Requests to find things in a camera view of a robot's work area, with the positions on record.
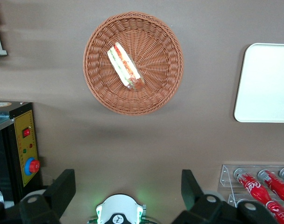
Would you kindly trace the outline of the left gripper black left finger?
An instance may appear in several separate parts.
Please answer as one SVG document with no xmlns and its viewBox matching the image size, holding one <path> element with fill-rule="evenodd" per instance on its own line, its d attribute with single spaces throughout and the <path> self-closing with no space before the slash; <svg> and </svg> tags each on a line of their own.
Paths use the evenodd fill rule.
<svg viewBox="0 0 284 224">
<path fill-rule="evenodd" d="M 59 224 L 75 193 L 75 171 L 66 169 L 42 194 L 30 195 L 20 202 L 22 223 Z"/>
</svg>

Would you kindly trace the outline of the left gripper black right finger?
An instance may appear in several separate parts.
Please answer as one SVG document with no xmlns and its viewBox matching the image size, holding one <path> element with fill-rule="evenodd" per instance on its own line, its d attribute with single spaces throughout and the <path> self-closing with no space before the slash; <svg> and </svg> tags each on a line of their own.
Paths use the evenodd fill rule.
<svg viewBox="0 0 284 224">
<path fill-rule="evenodd" d="M 175 224 L 236 224 L 237 210 L 219 196 L 204 193 L 191 170 L 182 170 L 181 194 L 186 210 Z"/>
</svg>

